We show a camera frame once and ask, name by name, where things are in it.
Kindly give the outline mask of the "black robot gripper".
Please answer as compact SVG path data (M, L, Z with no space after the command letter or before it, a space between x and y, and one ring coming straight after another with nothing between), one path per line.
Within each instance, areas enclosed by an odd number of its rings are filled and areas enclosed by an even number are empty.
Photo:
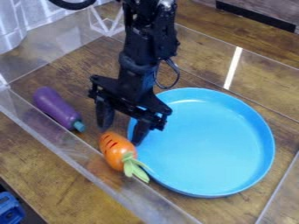
M103 130L111 127L116 110L139 120L132 135L132 143L139 145L150 130L164 129L172 110L154 93L159 65L138 65L124 53L119 55L119 65L116 79L95 74L90 76L88 97L95 100L98 126Z

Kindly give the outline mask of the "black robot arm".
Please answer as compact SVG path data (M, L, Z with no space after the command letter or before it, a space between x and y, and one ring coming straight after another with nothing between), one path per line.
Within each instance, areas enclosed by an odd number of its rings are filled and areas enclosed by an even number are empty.
M123 0L126 43L115 79L91 75L88 97L96 103L98 126L108 129L119 111L136 119L131 142L139 145L151 130L162 130L172 109L154 92L162 62L176 67L180 44L174 27L175 0Z

